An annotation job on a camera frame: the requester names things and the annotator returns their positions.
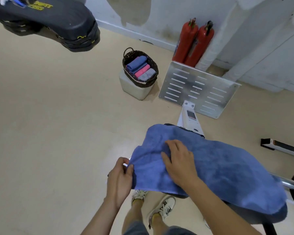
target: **basket handle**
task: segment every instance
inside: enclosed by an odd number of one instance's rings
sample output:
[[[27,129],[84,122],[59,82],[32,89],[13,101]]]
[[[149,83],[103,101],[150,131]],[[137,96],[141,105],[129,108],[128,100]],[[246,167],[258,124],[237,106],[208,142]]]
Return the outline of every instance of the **basket handle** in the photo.
[[[123,58],[125,58],[125,52],[128,50],[128,49],[132,49],[132,51],[134,51],[134,49],[132,48],[132,47],[129,47],[129,48],[127,48],[125,51],[124,51],[124,53],[123,53]]]

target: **metal plate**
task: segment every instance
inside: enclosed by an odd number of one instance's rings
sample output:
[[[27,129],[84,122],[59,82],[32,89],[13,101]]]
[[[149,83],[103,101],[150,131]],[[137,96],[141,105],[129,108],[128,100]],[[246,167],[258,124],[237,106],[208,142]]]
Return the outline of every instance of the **metal plate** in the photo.
[[[184,100],[193,102],[196,112],[217,119],[239,86],[196,68],[171,62],[159,98],[179,106]]]

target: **pink towel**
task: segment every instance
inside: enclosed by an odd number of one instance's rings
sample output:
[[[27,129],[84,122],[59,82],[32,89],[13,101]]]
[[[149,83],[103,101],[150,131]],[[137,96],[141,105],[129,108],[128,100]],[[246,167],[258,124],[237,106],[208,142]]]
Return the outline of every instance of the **pink towel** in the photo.
[[[148,69],[150,68],[150,65],[147,64],[145,67],[143,67],[142,69],[138,70],[136,73],[135,73],[135,76],[137,78],[139,78],[141,75],[143,75]]]

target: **wicker basket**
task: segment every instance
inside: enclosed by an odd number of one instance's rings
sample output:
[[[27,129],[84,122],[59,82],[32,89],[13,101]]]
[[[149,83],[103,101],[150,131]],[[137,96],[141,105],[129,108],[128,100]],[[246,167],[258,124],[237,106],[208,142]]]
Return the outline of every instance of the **wicker basket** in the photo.
[[[125,53],[128,49],[132,49],[132,51],[128,52],[127,54]],[[146,56],[147,57],[147,64],[150,65],[150,68],[152,68],[153,70],[156,71],[156,73],[147,81],[142,81],[139,80],[134,74],[132,74],[126,67],[127,64],[129,64],[130,62],[132,62],[134,59],[136,59],[139,56]],[[129,47],[127,48],[124,53],[123,53],[123,68],[124,68],[124,72],[127,75],[127,77],[138,87],[150,87],[152,86],[156,80],[157,80],[157,76],[159,74],[158,71],[158,66],[157,64],[144,52],[142,51],[138,51],[138,50],[134,50],[133,48]]]

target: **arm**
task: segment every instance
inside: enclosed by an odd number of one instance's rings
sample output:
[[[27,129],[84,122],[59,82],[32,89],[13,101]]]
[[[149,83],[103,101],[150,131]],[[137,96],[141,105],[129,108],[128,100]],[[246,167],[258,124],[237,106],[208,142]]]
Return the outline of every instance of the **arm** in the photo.
[[[125,173],[123,163],[128,164],[129,160],[119,158],[110,171],[106,198],[81,235],[109,235],[114,219],[132,187],[134,166],[130,165]]]
[[[161,156],[170,177],[190,196],[214,235],[260,235],[198,178],[194,155],[182,142],[168,140],[166,143],[171,150],[171,160],[163,152]]]

